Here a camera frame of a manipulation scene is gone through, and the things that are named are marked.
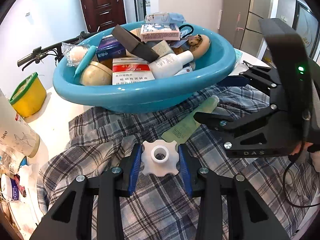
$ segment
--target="green lid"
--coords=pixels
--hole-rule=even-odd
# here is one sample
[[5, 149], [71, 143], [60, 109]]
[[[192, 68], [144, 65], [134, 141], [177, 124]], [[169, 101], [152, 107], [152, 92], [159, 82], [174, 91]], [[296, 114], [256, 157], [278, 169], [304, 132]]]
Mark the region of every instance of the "green lid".
[[11, 105], [14, 105], [20, 100], [20, 98], [24, 96], [24, 94], [28, 91], [37, 77], [38, 73], [34, 72], [17, 86], [16, 90], [13, 92], [12, 96], [9, 99]]

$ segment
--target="yellow bucket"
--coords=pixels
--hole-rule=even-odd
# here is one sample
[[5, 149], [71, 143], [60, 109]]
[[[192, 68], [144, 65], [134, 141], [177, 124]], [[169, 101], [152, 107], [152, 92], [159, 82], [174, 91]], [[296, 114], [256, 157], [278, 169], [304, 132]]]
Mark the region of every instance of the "yellow bucket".
[[18, 114], [27, 117], [40, 110], [46, 95], [38, 73], [34, 72], [18, 85], [9, 102]]

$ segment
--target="plaid fabric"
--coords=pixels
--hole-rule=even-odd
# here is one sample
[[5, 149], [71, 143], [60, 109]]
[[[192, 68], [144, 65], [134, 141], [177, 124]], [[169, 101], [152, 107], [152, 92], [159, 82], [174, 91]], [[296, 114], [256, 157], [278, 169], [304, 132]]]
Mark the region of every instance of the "plaid fabric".
[[[37, 190], [41, 210], [45, 213], [79, 174], [100, 175], [130, 155], [135, 143], [153, 142], [177, 124], [211, 95], [220, 102], [215, 111], [234, 119], [250, 114], [268, 104], [268, 97], [246, 86], [212, 86], [164, 111], [148, 114], [119, 114], [93, 107], [69, 123], [68, 149], [51, 159], [39, 172]], [[229, 159], [219, 133], [201, 125], [187, 140], [189, 151], [202, 166], [218, 175], [233, 177], [243, 173], [270, 206], [292, 236], [307, 209], [291, 207], [284, 201], [281, 187], [288, 158]], [[300, 205], [310, 204], [318, 187], [318, 173], [309, 162], [293, 166], [287, 175], [290, 199]], [[195, 239], [200, 198], [190, 199], [184, 191], [182, 177], [166, 175], [138, 177], [136, 191], [121, 198], [121, 215], [125, 239]], [[223, 202], [223, 239], [228, 239], [227, 204]], [[92, 218], [92, 238], [96, 238], [97, 197]]]

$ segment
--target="blue pen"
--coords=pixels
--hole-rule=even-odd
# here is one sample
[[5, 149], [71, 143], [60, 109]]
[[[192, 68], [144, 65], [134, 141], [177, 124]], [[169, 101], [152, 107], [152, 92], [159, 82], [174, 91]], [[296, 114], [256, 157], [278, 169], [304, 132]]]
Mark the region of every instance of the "blue pen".
[[87, 53], [84, 55], [83, 59], [81, 60], [79, 66], [76, 68], [74, 78], [82, 73], [82, 71], [90, 64], [92, 58], [96, 54], [97, 47], [91, 46]]

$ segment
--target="silver refrigerator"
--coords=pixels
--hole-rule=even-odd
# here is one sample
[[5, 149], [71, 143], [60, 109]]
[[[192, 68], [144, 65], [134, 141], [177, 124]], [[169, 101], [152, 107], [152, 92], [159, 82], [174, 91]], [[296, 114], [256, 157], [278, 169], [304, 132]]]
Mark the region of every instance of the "silver refrigerator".
[[257, 57], [263, 41], [258, 20], [270, 16], [272, 2], [223, 0], [219, 34], [235, 48]]

